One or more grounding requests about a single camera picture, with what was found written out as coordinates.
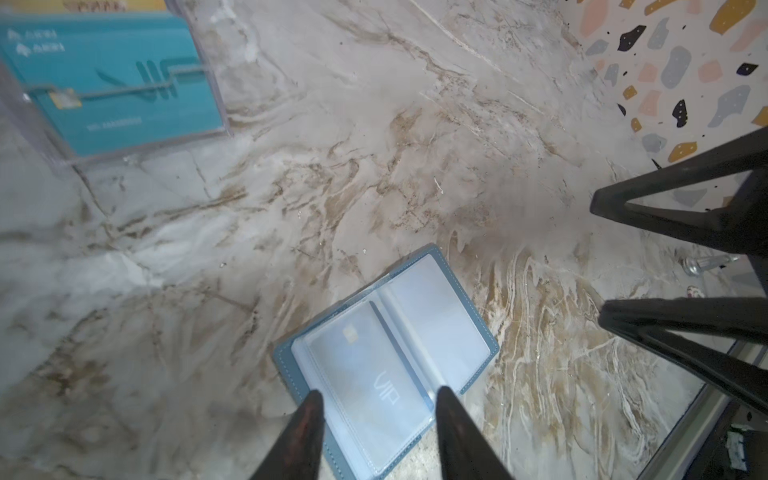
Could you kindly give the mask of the blue leather card holder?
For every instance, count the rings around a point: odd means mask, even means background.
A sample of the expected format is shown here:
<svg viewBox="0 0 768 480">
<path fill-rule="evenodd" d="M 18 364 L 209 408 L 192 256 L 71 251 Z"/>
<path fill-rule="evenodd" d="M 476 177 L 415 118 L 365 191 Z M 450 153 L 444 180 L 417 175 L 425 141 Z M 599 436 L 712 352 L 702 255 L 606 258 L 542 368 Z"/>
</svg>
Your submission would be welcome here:
<svg viewBox="0 0 768 480">
<path fill-rule="evenodd" d="M 437 393 L 465 393 L 498 342 L 435 244 L 275 346 L 296 402 L 324 402 L 322 451 L 338 479 L 383 479 L 435 422 Z"/>
</svg>

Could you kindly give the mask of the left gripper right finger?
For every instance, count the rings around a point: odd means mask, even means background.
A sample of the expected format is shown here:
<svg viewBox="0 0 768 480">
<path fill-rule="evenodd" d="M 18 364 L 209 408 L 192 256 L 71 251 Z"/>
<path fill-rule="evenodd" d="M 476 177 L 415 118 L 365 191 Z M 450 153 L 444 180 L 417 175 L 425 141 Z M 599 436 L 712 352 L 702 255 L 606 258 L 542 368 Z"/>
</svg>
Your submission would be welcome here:
<svg viewBox="0 0 768 480">
<path fill-rule="evenodd" d="M 448 386 L 437 393 L 436 425 L 443 479 L 514 479 Z"/>
</svg>

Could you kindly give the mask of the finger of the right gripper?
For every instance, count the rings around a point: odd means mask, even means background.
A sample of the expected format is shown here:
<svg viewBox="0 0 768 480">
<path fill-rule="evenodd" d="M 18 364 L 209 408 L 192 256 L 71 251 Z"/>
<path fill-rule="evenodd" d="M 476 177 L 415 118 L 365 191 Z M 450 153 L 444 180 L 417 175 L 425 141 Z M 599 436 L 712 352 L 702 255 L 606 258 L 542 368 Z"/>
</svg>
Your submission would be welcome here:
<svg viewBox="0 0 768 480">
<path fill-rule="evenodd" d="M 767 253 L 765 127 L 597 190 L 590 212 L 727 253 Z"/>
<path fill-rule="evenodd" d="M 610 300 L 598 318 L 617 335 L 713 385 L 762 414 L 767 412 L 767 371 L 704 346 L 694 333 L 767 344 L 767 300 L 751 297 Z"/>
</svg>

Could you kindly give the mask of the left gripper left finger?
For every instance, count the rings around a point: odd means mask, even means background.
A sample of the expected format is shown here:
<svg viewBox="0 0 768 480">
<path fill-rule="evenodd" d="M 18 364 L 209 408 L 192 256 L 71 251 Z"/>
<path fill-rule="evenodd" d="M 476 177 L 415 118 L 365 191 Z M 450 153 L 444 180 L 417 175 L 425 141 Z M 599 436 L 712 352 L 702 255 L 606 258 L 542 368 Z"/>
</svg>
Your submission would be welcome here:
<svg viewBox="0 0 768 480">
<path fill-rule="evenodd" d="M 324 430 L 323 396 L 311 390 L 250 479 L 317 479 Z"/>
</svg>

